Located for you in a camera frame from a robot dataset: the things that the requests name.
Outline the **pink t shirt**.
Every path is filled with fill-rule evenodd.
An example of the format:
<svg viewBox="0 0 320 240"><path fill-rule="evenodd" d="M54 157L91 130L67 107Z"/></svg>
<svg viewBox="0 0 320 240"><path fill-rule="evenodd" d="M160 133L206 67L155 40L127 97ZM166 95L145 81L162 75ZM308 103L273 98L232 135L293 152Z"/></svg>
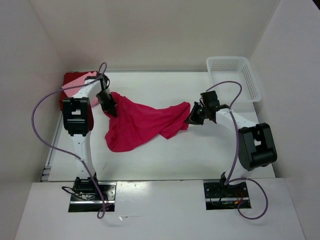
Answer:
<svg viewBox="0 0 320 240"><path fill-rule="evenodd" d="M81 89L81 87L72 88L72 89L66 89L66 88L84 85L85 79L87 77L94 77L96 75L97 75L96 71L89 71L87 74L77 78L76 80L74 80L72 82L69 82L69 83L63 85L61 88L63 89L63 92L65 92L65 94L67 95L67 98L71 98L73 95L75 95Z"/></svg>

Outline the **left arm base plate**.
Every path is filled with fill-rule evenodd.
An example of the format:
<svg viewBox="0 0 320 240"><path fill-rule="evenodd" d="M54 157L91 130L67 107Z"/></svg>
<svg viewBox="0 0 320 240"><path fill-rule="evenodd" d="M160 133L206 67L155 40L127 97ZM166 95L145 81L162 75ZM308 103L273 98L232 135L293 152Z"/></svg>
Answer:
<svg viewBox="0 0 320 240"><path fill-rule="evenodd" d="M98 182L98 186L106 206L105 211L114 212L117 184L115 182ZM68 207L69 213L97 213L102 209L103 201L94 184L89 185L89 188L83 191L74 192L71 189L69 191L72 192Z"/></svg>

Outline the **magenta t shirt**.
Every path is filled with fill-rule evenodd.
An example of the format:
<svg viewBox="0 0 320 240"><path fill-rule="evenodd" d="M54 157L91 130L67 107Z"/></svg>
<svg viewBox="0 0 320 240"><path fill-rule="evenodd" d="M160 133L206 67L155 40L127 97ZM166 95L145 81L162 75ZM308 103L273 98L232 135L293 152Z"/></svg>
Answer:
<svg viewBox="0 0 320 240"><path fill-rule="evenodd" d="M132 151L158 135L168 140L189 127L185 123L191 111L188 102L156 109L135 103L117 92L111 95L116 102L117 117L105 113L109 117L109 128L104 139L112 152Z"/></svg>

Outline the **dark red t shirt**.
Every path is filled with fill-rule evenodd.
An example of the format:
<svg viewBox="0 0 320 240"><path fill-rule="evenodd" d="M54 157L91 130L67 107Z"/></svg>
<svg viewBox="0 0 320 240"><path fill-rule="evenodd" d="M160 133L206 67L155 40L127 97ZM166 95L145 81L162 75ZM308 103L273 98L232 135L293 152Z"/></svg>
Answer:
<svg viewBox="0 0 320 240"><path fill-rule="evenodd" d="M64 79L63 79L63 86L76 80L79 77L84 76L85 74L87 74L88 72L79 72L79 71L74 71L74 72L67 72L64 75ZM63 111L63 100L67 98L67 95L64 91L61 92L60 94L60 100L59 100L59 106L60 106L60 110Z"/></svg>

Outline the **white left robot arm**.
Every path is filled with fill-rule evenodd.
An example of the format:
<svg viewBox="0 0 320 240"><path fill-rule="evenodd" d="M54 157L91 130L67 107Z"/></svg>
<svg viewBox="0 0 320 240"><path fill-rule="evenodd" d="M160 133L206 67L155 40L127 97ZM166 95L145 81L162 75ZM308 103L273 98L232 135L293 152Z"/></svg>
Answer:
<svg viewBox="0 0 320 240"><path fill-rule="evenodd" d="M94 128L91 103L97 98L103 112L117 117L117 104L111 95L109 85L110 80L105 74L88 76L84 86L77 93L62 101L63 126L72 139L75 158L79 161L73 187L79 198L81 195L89 200L100 197L101 190L90 144L91 131Z"/></svg>

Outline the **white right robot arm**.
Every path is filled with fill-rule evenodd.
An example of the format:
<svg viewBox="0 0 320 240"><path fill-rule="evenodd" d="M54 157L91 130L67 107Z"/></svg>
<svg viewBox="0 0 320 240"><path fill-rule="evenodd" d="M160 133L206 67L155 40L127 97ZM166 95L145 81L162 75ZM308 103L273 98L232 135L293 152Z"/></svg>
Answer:
<svg viewBox="0 0 320 240"><path fill-rule="evenodd" d="M225 197L232 196L237 187L257 168L274 163L277 150L270 125L256 123L235 113L230 106L220 104L217 93L212 90L200 94L201 99L185 120L190 125L203 125L210 120L235 133L236 150L231 168L222 173L219 191Z"/></svg>

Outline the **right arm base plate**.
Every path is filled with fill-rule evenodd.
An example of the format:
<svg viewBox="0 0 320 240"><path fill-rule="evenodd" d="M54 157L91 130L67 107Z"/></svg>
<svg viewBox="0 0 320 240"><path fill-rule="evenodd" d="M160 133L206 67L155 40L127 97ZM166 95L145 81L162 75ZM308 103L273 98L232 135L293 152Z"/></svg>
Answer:
<svg viewBox="0 0 320 240"><path fill-rule="evenodd" d="M203 182L205 205L207 210L233 210L251 209L247 184L228 186L223 188L218 180L207 180Z"/></svg>

